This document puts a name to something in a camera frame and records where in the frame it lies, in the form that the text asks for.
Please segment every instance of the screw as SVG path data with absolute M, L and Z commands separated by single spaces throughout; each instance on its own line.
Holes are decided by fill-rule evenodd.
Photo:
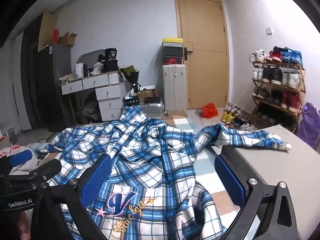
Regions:
M 77 180 L 76 178 L 73 178 L 73 179 L 69 180 L 69 184 L 70 184 L 70 185 L 74 185 L 74 184 L 76 184 L 77 182 L 78 182 L 78 180 Z
M 257 180 L 256 179 L 249 179 L 249 182 L 250 182 L 250 184 L 252 184 L 252 185 L 256 185 L 258 182 L 257 182 Z
M 43 183 L 41 183 L 40 187 L 41 187 L 41 188 L 46 188 L 46 187 L 47 187 L 47 185 L 48 185 L 48 183 L 43 182 Z
M 279 186 L 281 187 L 281 188 L 286 188 L 287 187 L 287 184 L 285 184 L 284 182 L 280 182 L 279 183 Z

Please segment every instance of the red plastic bag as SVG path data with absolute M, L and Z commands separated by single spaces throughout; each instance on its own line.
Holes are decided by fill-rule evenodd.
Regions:
M 218 115 L 218 110 L 215 108 L 213 103 L 208 103 L 202 107 L 201 117 L 212 118 Z

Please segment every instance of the blue and white plaid shirt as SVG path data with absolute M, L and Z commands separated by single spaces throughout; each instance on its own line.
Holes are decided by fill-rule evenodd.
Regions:
M 110 155 L 111 175 L 86 207 L 108 239 L 209 240 L 222 236 L 222 225 L 193 168 L 196 154 L 209 143 L 291 148 L 268 132 L 242 132 L 221 124 L 183 132 L 147 118 L 140 107 L 126 107 L 119 121 L 66 129 L 41 152 L 62 152 L 62 169 L 48 181 L 51 186 L 79 178 L 102 153 Z M 74 238 L 82 239 L 68 207 L 61 207 Z

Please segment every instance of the drawer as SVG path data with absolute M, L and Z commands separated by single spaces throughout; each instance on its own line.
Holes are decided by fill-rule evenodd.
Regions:
M 83 83 L 83 89 L 107 86 L 109 85 L 108 74 L 104 74 L 96 77 L 93 76 L 90 78 L 84 78 L 82 80 L 82 83 Z
M 121 85 L 96 88 L 97 100 L 121 97 Z
M 102 110 L 119 109 L 122 107 L 122 98 L 103 99 L 99 100 L 99 108 Z
M 121 109 L 102 110 L 100 111 L 102 121 L 119 120 L 121 117 Z
M 109 76 L 109 84 L 117 84 L 119 83 L 119 73 L 111 73 Z
M 83 90 L 82 80 L 78 80 L 61 86 L 62 95 L 74 93 Z

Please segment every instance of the blue sneaker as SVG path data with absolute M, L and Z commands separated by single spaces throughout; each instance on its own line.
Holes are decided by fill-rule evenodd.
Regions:
M 297 50 L 292 51 L 289 63 L 300 64 L 303 66 L 301 52 Z
M 285 51 L 285 52 L 282 52 L 282 51 L 281 51 L 281 54 L 283 55 L 282 62 L 288 63 L 289 60 L 290 60 L 290 58 L 291 58 L 293 49 L 289 49 L 288 47 L 285 47 L 285 48 L 284 48 L 284 51 Z

